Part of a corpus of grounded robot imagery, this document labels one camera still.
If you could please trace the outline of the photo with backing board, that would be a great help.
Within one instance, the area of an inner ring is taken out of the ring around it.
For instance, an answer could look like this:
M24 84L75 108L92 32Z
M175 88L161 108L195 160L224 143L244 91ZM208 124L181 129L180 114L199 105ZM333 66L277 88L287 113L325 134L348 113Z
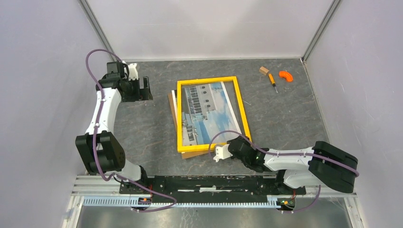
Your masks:
M183 85L181 87L182 145L208 145L226 130L243 133L232 82Z

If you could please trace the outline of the yellow picture frame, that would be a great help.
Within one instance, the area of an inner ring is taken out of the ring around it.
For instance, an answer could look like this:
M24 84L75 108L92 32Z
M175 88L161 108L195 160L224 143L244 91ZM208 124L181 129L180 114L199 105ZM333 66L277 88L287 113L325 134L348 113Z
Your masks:
M182 145L182 127L181 127L181 107L178 106L178 103L181 102L181 87L185 85L194 85L194 84L208 84L214 82L232 82L235 88L235 94L238 102L239 112L242 119L243 125L243 135L247 137L251 137L249 124L247 121L245 108L243 105L243 100L241 97L241 92L239 88L238 79L236 76L224 76L224 77L214 77L214 78L205 78L205 79L191 79L191 80L180 80L177 83L177 151L179 153L184 152L200 152L200 151L208 151L211 152L213 147L218 143L225 143L227 140L237 137L239 132L226 130L216 134L208 145L195 145L195 146L183 146Z

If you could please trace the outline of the yellow handled screwdriver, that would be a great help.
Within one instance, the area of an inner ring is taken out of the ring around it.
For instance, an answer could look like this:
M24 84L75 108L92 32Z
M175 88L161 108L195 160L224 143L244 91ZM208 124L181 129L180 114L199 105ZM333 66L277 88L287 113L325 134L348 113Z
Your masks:
M276 84L276 82L275 82L275 80L274 80L273 75L272 75L271 73L268 73L268 77L269 77L269 79L270 79L271 85L274 87L276 93L278 94L277 84Z

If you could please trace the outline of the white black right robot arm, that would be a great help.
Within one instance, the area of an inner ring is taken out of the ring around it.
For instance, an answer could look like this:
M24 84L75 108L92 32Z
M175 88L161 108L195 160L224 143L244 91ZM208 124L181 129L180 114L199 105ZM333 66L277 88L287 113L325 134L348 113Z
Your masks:
M298 150L259 148L248 139L239 136L227 142L222 149L223 158L238 159L257 173L276 171L279 178L274 186L277 192L286 194L305 186L325 185L342 193L352 193L358 159L324 141Z

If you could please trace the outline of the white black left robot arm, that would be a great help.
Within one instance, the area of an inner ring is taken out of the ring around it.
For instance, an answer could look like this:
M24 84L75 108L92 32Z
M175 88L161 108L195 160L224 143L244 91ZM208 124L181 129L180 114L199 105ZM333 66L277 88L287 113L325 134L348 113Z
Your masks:
M89 175L111 175L137 193L149 189L144 168L129 162L122 145L114 136L116 112L120 103L152 100L149 78L140 86L137 64L124 61L107 63L107 73L96 82L96 107L90 125L75 139L76 148Z

